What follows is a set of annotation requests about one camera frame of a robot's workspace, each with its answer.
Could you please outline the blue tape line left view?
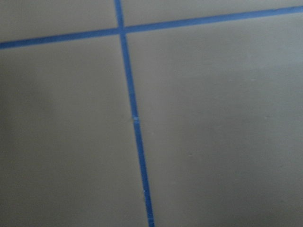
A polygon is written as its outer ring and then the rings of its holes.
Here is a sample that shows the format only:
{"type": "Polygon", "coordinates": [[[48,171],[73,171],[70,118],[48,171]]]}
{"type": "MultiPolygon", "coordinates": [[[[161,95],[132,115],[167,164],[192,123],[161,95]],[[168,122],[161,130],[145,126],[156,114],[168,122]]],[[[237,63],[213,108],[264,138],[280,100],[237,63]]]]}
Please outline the blue tape line left view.
{"type": "Polygon", "coordinates": [[[121,32],[125,34],[129,34],[129,33],[162,30],[162,29],[184,27],[184,26],[196,26],[203,24],[219,23],[219,22],[226,22],[233,20],[280,16],[280,15],[295,14],[302,12],[303,12],[302,6],[295,6],[295,7],[287,7],[287,8],[279,8],[279,9],[267,9],[267,10],[258,10],[258,11],[250,11],[250,12],[224,14],[224,15],[209,16],[209,17],[197,17],[191,19],[181,19],[181,20],[151,23],[151,24],[125,26],[124,28],[109,28],[109,29],[79,32],[79,33],[69,33],[62,35],[52,35],[45,37],[35,37],[35,38],[7,41],[0,43],[0,48],[10,49],[10,48],[23,47],[23,46],[41,45],[41,44],[50,44],[50,43],[73,41],[73,40],[95,38],[95,37],[113,36],[113,35],[119,35],[121,32]]]}

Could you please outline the crossing tape line left view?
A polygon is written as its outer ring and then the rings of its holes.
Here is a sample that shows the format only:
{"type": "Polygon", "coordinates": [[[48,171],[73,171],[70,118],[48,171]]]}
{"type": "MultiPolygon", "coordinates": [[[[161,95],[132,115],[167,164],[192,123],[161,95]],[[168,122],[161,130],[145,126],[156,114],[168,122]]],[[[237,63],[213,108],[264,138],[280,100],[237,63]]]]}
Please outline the crossing tape line left view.
{"type": "Polygon", "coordinates": [[[133,75],[131,69],[129,49],[128,49],[126,27],[124,24],[122,2],[120,0],[115,0],[114,5],[116,10],[116,18],[117,18],[117,24],[118,24],[118,30],[120,36],[121,51],[122,51],[123,62],[124,62],[128,96],[129,96],[129,102],[131,108],[131,116],[132,116],[132,122],[134,127],[137,154],[139,159],[140,173],[141,173],[141,179],[143,185],[143,194],[144,194],[144,203],[145,203],[147,221],[148,221],[148,226],[154,227],[155,222],[154,222],[154,215],[152,208],[152,200],[151,200],[149,179],[148,179],[148,173],[147,173],[147,167],[145,161],[141,125],[140,125],[140,119],[137,110],[137,101],[136,101],[134,81],[133,81],[133,75]]]}

